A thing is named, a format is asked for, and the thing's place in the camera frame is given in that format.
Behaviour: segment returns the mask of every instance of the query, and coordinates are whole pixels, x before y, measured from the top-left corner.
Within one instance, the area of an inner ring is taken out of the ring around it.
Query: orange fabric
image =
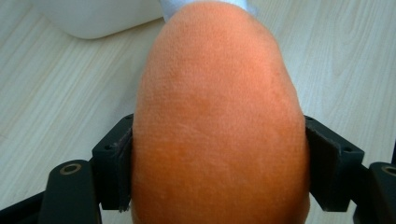
[[[244,10],[193,3],[148,56],[134,114],[134,223],[303,223],[309,153],[270,32]]]

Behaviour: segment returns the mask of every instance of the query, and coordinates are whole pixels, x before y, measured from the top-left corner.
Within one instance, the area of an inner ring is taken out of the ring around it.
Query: orange fuzzy object
[[[304,127],[270,32],[230,4],[186,5],[155,41],[138,91],[134,223],[304,223]]]

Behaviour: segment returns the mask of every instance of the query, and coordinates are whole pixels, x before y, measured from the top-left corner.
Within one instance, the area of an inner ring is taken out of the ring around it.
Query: white container
[[[70,35],[93,39],[163,16],[158,0],[31,0]]]

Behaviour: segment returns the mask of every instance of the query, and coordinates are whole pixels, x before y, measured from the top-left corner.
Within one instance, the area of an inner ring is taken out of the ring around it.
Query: white object
[[[189,3],[204,2],[204,1],[217,1],[233,4],[241,7],[245,11],[250,11],[247,0],[160,0],[163,7],[163,18],[168,21],[177,11]]]
[[[93,39],[163,16],[158,0],[31,0],[70,35]]]

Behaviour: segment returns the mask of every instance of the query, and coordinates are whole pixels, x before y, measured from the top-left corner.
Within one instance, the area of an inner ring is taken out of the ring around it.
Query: wooden table
[[[396,1],[251,1],[277,38],[306,115],[390,161],[396,137]],[[0,2],[0,209],[45,189],[56,165],[88,160],[125,115],[156,20],[96,40],[65,34],[29,2]],[[352,223],[313,200],[306,223]],[[130,223],[104,212],[105,223]]]

